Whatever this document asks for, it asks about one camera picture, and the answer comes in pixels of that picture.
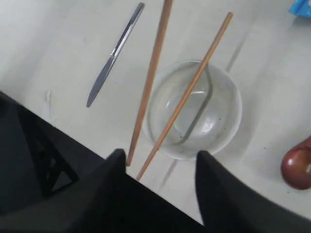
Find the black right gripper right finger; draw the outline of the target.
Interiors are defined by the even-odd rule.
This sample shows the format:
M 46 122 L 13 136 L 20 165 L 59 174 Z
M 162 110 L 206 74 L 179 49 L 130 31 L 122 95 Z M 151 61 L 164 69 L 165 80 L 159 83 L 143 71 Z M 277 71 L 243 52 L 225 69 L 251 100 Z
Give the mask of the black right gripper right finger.
M 310 220 L 258 194 L 209 152 L 197 153 L 195 192 L 204 226 L 213 233 L 309 233 Z

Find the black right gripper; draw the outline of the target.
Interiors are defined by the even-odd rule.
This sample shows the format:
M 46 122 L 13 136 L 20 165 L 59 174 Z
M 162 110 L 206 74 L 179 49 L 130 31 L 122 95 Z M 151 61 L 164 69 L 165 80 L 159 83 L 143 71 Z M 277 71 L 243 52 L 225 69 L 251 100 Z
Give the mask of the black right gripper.
M 46 200 L 104 159 L 16 101 L 0 94 L 0 213 Z

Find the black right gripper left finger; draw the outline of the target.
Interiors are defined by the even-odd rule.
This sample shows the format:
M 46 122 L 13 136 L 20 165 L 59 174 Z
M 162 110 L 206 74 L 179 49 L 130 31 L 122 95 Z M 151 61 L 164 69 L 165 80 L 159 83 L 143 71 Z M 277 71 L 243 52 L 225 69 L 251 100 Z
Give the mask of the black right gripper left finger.
M 3 233 L 199 233 L 201 224 L 126 174 L 114 150 L 86 178 L 0 218 Z

